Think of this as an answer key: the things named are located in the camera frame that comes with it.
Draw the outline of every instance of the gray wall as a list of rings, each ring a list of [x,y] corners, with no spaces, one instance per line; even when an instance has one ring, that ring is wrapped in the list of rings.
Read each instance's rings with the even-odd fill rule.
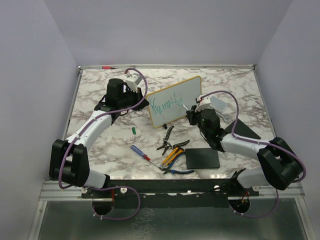
[[[0,7],[0,239],[27,239],[78,72],[42,0]]]
[[[320,1],[294,0],[263,53],[257,76],[275,131],[305,162],[302,182],[320,239]]]
[[[45,0],[79,65],[256,64],[292,0]]]

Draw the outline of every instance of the red wire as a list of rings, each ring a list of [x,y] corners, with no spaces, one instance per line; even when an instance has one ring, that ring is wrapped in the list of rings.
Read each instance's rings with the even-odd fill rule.
[[[115,191],[112,189],[111,192],[112,192],[112,202],[114,202],[115,201]]]
[[[241,202],[244,200],[244,198],[248,195],[248,191],[245,192],[245,195],[242,197]]]

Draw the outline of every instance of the metal edge trim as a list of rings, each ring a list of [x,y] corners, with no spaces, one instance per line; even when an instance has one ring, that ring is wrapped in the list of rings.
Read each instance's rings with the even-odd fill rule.
[[[36,207],[36,213],[32,222],[28,240],[36,240],[39,238],[42,222],[47,208],[47,201],[39,201]]]
[[[85,69],[102,69],[102,66],[105,65],[88,65],[88,66],[81,66],[81,70]],[[212,68],[212,69],[254,69],[253,64],[243,64],[243,65],[238,65],[238,64],[207,64],[207,65],[202,65],[202,64],[112,64],[108,65],[109,67],[113,68],[119,68],[119,69],[126,69],[126,68],[131,68],[131,67],[136,67],[136,68],[173,68],[173,69],[178,69],[178,68]]]
[[[66,124],[65,124],[65,127],[64,127],[62,139],[65,139],[66,136],[67,136],[67,132],[68,132],[68,128],[69,128],[69,124],[70,124],[70,120],[71,120],[71,115],[72,115],[72,112],[74,110],[74,106],[75,106],[75,102],[76,102],[76,98],[77,98],[77,94],[78,94],[78,90],[79,90],[79,85],[80,85],[80,81],[81,81],[81,78],[82,78],[82,73],[83,73],[83,70],[79,69],[79,74],[78,74],[78,78],[77,78],[77,81],[76,81],[75,90],[74,90],[74,93],[73,93],[72,102],[71,102],[71,106],[70,106],[70,109],[69,109],[68,118],[67,118],[67,121],[66,121]]]
[[[92,198],[81,198],[82,187],[72,186],[60,189],[57,181],[44,181],[39,201],[92,201]],[[112,198],[94,199],[95,201],[112,201]]]
[[[305,234],[308,240],[317,240],[316,232],[312,224],[307,205],[304,198],[295,199],[296,206],[298,208],[301,221],[305,230]]]

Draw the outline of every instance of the wire cutters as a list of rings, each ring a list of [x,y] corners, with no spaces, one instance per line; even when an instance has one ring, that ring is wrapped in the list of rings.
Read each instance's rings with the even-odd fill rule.
[[[172,129],[174,128],[175,126],[171,126],[169,127],[168,131],[166,131],[166,135],[165,135],[165,138],[163,139],[163,145],[158,147],[157,150],[160,150],[160,149],[163,149],[163,153],[162,153],[162,156],[165,155],[166,151],[168,149],[172,149],[172,145],[170,144],[170,142],[168,142],[169,140],[169,137],[170,137],[170,133],[172,131]]]
[[[172,173],[172,174],[192,174],[195,170],[189,170],[189,171],[178,171],[178,170],[172,170],[171,167],[173,164],[177,161],[178,158],[180,158],[182,155],[185,154],[185,151],[178,153],[175,158],[172,160],[172,162],[168,165],[168,167],[163,168],[164,171],[163,174]]]

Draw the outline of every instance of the marble countertop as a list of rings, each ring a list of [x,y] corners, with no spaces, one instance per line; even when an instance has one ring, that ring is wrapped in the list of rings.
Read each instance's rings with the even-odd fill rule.
[[[148,93],[178,83],[194,76],[202,77],[202,93],[206,94],[217,90],[232,92],[239,102],[239,119],[248,125],[262,139],[272,139],[273,133],[268,116],[260,95],[254,72],[251,69],[139,69],[148,81]],[[82,73],[77,91],[74,108],[71,115],[67,136],[76,132],[91,116],[98,101],[106,94],[108,80],[111,78],[125,79],[123,69],[85,69]],[[227,94],[216,94],[221,100],[228,103],[225,114],[236,115],[236,105]],[[222,120],[221,127],[227,123]],[[174,125],[169,142],[171,144],[190,140],[185,148],[209,148],[201,137],[196,126],[190,126],[186,118],[170,123]],[[162,163],[171,150],[162,156],[162,150],[156,150],[163,144],[167,130],[153,128],[148,109],[130,111],[120,116],[115,123],[105,130],[96,140],[88,152],[90,168],[110,175],[111,179],[127,180],[155,180],[155,179],[210,179],[229,178],[236,170],[258,167],[259,163],[253,159],[233,154],[219,152],[219,169],[197,169],[194,173],[163,174],[153,164],[142,159],[130,148],[132,144],[140,148],[155,163]],[[182,156],[172,169],[186,170],[186,157]]]

